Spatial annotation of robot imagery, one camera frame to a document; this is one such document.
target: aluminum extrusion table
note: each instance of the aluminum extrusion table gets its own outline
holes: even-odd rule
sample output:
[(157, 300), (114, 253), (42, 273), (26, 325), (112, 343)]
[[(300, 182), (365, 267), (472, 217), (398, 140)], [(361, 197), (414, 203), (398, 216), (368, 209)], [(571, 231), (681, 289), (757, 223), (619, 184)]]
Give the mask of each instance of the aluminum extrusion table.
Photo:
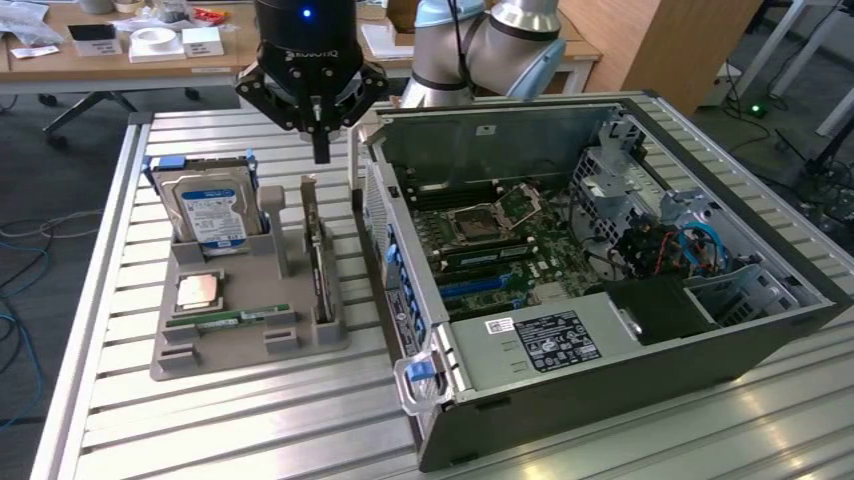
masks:
[[(712, 147), (675, 110), (641, 108), (848, 292), (851, 258)], [(649, 145), (675, 187), (692, 182)], [(314, 173), (333, 237), (352, 345), (340, 352), (154, 382), (148, 362), (170, 224), (138, 175), (142, 155), (253, 148), (298, 228), (298, 176)], [(398, 408), (348, 202), (348, 145), (310, 146), (250, 111), (164, 113), (132, 125), (118, 157), (32, 478), (489, 480), (808, 478), (854, 475), (854, 319), (784, 347), (741, 378), (421, 474)]]

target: floor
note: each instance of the floor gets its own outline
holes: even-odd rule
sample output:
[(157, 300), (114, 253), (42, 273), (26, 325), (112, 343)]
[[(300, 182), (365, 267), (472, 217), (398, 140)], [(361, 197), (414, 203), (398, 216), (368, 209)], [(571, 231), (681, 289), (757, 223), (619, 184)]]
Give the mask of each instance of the floor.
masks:
[[(747, 65), (764, 38), (767, 32), (744, 38), (732, 55), (736, 67)], [(764, 81), (792, 48), (793, 44), (788, 44), (779, 49), (763, 72)], [(785, 97), (789, 110), (772, 110), (761, 120), (771, 130), (781, 129), (807, 153), (820, 149), (827, 142), (811, 132), (854, 85), (854, 73), (820, 56), (813, 58), (808, 71), (811, 75), (797, 79)], [(760, 77), (747, 92), (744, 103), (759, 98), (763, 91)], [(228, 88), (205, 88), (200, 92), (198, 102), (185, 99), (181, 90), (130, 93), (128, 98), (137, 108), (148, 111), (237, 107)], [(58, 96), (65, 106), (78, 98), (80, 95)], [(0, 104), (7, 104), (9, 100), (1, 98)], [(44, 145), (40, 132), (40, 127), (57, 113), (58, 109), (40, 105), (33, 96), (22, 96), (13, 110), (0, 115), (0, 224), (97, 209), (105, 201), (126, 115), (110, 102), (97, 105), (84, 119), (64, 128), (69, 148), (57, 152)], [(700, 110), (693, 120), (724, 147), (760, 134), (755, 127), (732, 120), (717, 109)], [(737, 156), (761, 175), (779, 181), (791, 180), (799, 159), (793, 153), (777, 151), (773, 144), (772, 140), (755, 143), (739, 149)], [(854, 159), (854, 137), (847, 140), (839, 158)], [(96, 224), (96, 218), (81, 219), (68, 225), (66, 231), (80, 231)], [(37, 246), (44, 240), (34, 237), (17, 244)], [(54, 240), (44, 279), (10, 298), (16, 313), (32, 332), (46, 384), (41, 401), (26, 414), (26, 421), (0, 431), (0, 480), (25, 478), (29, 472), (93, 241), (93, 236)], [(0, 249), (0, 279), (29, 261), (30, 255), (32, 252)], [(0, 361), (7, 358), (10, 345), (9, 342), (0, 343)], [(33, 392), (33, 372), (24, 357), (0, 376), (0, 385), (3, 392), (0, 417), (7, 418), (28, 402)]]

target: green circuit board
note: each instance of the green circuit board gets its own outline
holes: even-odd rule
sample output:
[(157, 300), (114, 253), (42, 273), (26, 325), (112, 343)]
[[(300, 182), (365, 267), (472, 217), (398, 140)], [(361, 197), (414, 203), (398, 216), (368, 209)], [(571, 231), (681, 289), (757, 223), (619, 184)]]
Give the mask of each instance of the green circuit board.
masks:
[[(601, 283), (536, 190), (504, 190), (491, 205), (412, 212), (451, 320), (567, 300)], [(468, 288), (476, 291), (444, 295)]]

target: gray 3d-printed holder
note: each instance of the gray 3d-printed holder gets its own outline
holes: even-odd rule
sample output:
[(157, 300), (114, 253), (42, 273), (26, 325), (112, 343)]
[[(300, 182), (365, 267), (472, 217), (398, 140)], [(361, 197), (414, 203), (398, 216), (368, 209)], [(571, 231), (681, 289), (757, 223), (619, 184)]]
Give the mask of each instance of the gray 3d-printed holder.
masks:
[[(205, 258), (196, 242), (172, 240), (149, 368), (154, 380), (330, 352), (349, 345), (332, 239), (322, 236), (322, 264), (334, 316), (332, 321), (318, 323), (305, 235), (302, 231), (281, 230), (281, 187), (258, 189), (258, 206), (269, 220), (269, 233), (248, 238), (248, 253)], [(282, 304), (289, 308), (265, 314), (261, 322), (233, 328), (208, 331), (196, 325), (168, 327), (169, 320), (181, 318), (173, 317), (178, 281), (196, 274), (212, 274), (218, 279), (220, 311)]]

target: cable on floor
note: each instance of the cable on floor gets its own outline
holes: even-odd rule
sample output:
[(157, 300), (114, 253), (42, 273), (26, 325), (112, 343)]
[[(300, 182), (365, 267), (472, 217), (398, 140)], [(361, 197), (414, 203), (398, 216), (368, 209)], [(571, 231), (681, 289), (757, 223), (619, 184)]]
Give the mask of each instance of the cable on floor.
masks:
[[(5, 223), (3, 225), (0, 226), (0, 228), (5, 228), (25, 222), (38, 223), (38, 224), (45, 223), (42, 220), (18, 220), (16, 222)], [(34, 255), (32, 260), (26, 263), (26, 265), (24, 265), (24, 267), (20, 268), (17, 272), (2, 281), (2, 283), (0, 283), (0, 290), (6, 285), (9, 285), (26, 271), (29, 271), (30, 268), (38, 262), (38, 260), (44, 257), (42, 269), (36, 275), (36, 277), (29, 282), (26, 282), (25, 285), (17, 288), (11, 293), (0, 294), (0, 306), (2, 306), (5, 308), (5, 311), (7, 312), (7, 314), (0, 313), (0, 320), (2, 320), (2, 323), (6, 325), (6, 331), (0, 337), (0, 342), (6, 341), (11, 336), (11, 334), (14, 334), (14, 337), (16, 337), (16, 344), (11, 349), (11, 354), (6, 359), (6, 361), (2, 363), (2, 365), (0, 365), (0, 374), (2, 374), (7, 370), (9, 366), (17, 359), (21, 351), (21, 346), (22, 346), (26, 351), (26, 355), (29, 357), (29, 361), (32, 363), (34, 375), (36, 375), (36, 389), (34, 389), (33, 396), (30, 400), (26, 402), (26, 404), (14, 412), (10, 418), (3, 418), (2, 420), (0, 420), (0, 433), (5, 431), (9, 427), (11, 427), (14, 424), (18, 424), (21, 421), (22, 423), (40, 423), (37, 420), (41, 418), (41, 417), (25, 416), (29, 413), (29, 411), (38, 405), (38, 401), (41, 400), (41, 396), (44, 394), (44, 374), (42, 374), (41, 365), (38, 362), (38, 355), (36, 353), (36, 349), (32, 342), (32, 336), (29, 334), (26, 325), (24, 324), (20, 317), (16, 315), (14, 309), (11, 308), (11, 305), (9, 304), (6, 299), (13, 295), (20, 294), (44, 276), (44, 273), (46, 271), (46, 266), (48, 266), (48, 263), (46, 263), (48, 249), (50, 248), (50, 243), (53, 241), (53, 228), (48, 227), (45, 233), (46, 233), (46, 242), (41, 248), (18, 247), (17, 245), (9, 245), (6, 243), (0, 242), (0, 245), (2, 246), (2, 248), (10, 248), (18, 251), (34, 251), (37, 253), (37, 255)]]
[(771, 138), (771, 131), (764, 127), (764, 125), (753, 122), (752, 120), (745, 119), (741, 116), (743, 110), (741, 110), (741, 99), (737, 96), (737, 90), (735, 89), (735, 82), (732, 81), (732, 73), (729, 71), (729, 59), (725, 59), (725, 77), (727, 77), (727, 81), (729, 82), (729, 92), (725, 95), (725, 106), (723, 107), (721, 111), (723, 113), (729, 117), (733, 118), (735, 120), (744, 122), (749, 125), (752, 125), (753, 127), (759, 128), (761, 130), (761, 135), (751, 138), (749, 140), (745, 140), (744, 142), (736, 144), (733, 147), (731, 147), (727, 150), (727, 153), (729, 155), (733, 155), (735, 151), (739, 150), (740, 148), (745, 147), (747, 145), (756, 143), (756, 142), (761, 142), (764, 140), (767, 140), (768, 138)]
[[(16, 290), (11, 291), (11, 293), (0, 293), (0, 297), (1, 298), (9, 298), (14, 295), (17, 295), (18, 293), (21, 293), (24, 290), (26, 290), (29, 287), (33, 286), (33, 284), (41, 280), (41, 277), (44, 277), (44, 274), (48, 271), (48, 266), (50, 264), (50, 256), (48, 255), (46, 250), (41, 249), (41, 248), (33, 248), (33, 247), (18, 247), (16, 245), (9, 245), (7, 243), (0, 242), (0, 248), (6, 248), (9, 250), (17, 250), (21, 252), (36, 252), (38, 253), (40, 257), (44, 257), (44, 262), (41, 262), (41, 270), (38, 270), (38, 273), (34, 275), (33, 278), (29, 279), (28, 282), (24, 283), (24, 285), (21, 285)], [(36, 262), (32, 262), (28, 266), (26, 269), (34, 265)]]
[[(33, 235), (41, 235), (42, 237), (46, 237), (48, 236), (46, 231), (49, 229), (50, 230), (56, 229), (62, 223), (68, 222), (69, 220), (94, 216), (94, 215), (101, 215), (102, 213), (104, 213), (104, 210), (85, 210), (81, 212), (74, 212), (62, 217), (56, 217), (56, 218), (52, 218), (50, 220), (46, 220), (45, 222), (41, 223), (38, 228), (36, 228), (34, 230), (29, 230), (26, 232), (7, 232), (3, 230), (3, 228), (6, 228), (3, 226), (3, 227), (0, 227), (0, 237), (22, 238), (22, 237), (30, 237)], [(90, 230), (85, 230), (82, 232), (76, 232), (76, 233), (52, 234), (52, 237), (54, 239), (78, 238), (78, 237), (85, 237), (86, 235), (92, 235), (93, 233), (97, 233), (97, 231), (98, 229), (93, 228)]]
[(17, 95), (14, 95), (11, 97), (11, 103), (9, 103), (9, 105), (0, 105), (0, 115), (2, 115), (5, 112), (7, 112), (9, 110), (11, 110), (14, 108), (14, 104), (17, 103)]
[(14, 412), (14, 415), (11, 415), (11, 418), (9, 418), (2, 424), (0, 424), (0, 433), (2, 433), (5, 429), (14, 424), (17, 419), (24, 417), (29, 413), (29, 411), (38, 405), (38, 401), (41, 400), (41, 394), (44, 393), (44, 375), (41, 374), (41, 365), (38, 364), (38, 357), (36, 356), (36, 350), (32, 346), (29, 330), (17, 321), (14, 317), (0, 314), (0, 319), (9, 322), (10, 325), (13, 325), (14, 328), (17, 329), (17, 334), (20, 335), (24, 342), (24, 346), (26, 347), (26, 355), (29, 356), (29, 361), (32, 363), (32, 368), (36, 375), (36, 392), (33, 393), (33, 396), (29, 402), (26, 402), (26, 404), (24, 404), (24, 406), (18, 408), (17, 412)]

